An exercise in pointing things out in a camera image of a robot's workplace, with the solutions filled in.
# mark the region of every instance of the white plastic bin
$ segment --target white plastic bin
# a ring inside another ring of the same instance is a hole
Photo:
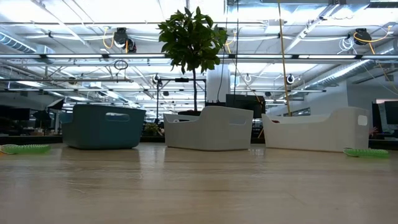
[[[360,108],[340,108],[318,116],[263,114],[262,122],[268,148],[330,152],[368,148],[369,111]]]

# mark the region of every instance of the tree trunk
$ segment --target tree trunk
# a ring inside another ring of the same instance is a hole
[[[198,105],[197,105],[197,73],[195,69],[192,70],[193,73],[193,105],[195,112],[198,111]]]

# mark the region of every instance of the white column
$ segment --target white column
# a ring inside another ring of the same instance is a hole
[[[228,64],[216,65],[214,70],[207,70],[207,101],[209,103],[217,102],[218,89],[220,93],[218,100],[225,103],[225,95],[230,93],[231,89],[231,72],[228,69]]]

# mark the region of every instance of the table surface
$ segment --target table surface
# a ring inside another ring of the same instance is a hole
[[[0,223],[397,223],[389,159],[264,149],[0,155]]]

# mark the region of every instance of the ductwork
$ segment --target ductwork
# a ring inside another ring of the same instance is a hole
[[[24,54],[54,54],[54,50],[51,48],[33,44],[29,41],[19,37],[18,35],[12,34],[4,29],[0,29],[0,44],[4,44],[12,49],[18,50]]]
[[[24,54],[34,54],[36,49],[34,47],[28,46],[17,39],[13,38],[11,35],[6,34],[0,30],[0,43],[18,50]]]
[[[396,55],[398,54],[398,39],[394,39],[376,49],[378,55]],[[314,89],[319,86],[330,86],[331,84],[337,84],[348,78],[351,78],[357,74],[363,73],[366,69],[370,70],[376,65],[374,60],[360,60],[358,62],[340,65],[332,70],[321,75],[320,79],[311,84],[298,87],[303,89]]]
[[[228,14],[233,14],[238,10],[239,13],[253,14],[255,12],[270,13],[278,11],[279,0],[225,0]],[[370,0],[283,0],[281,1],[280,7],[283,12],[294,13],[298,10],[313,11],[320,7],[326,7],[328,5],[340,5],[347,7],[353,13],[359,9],[367,7]]]

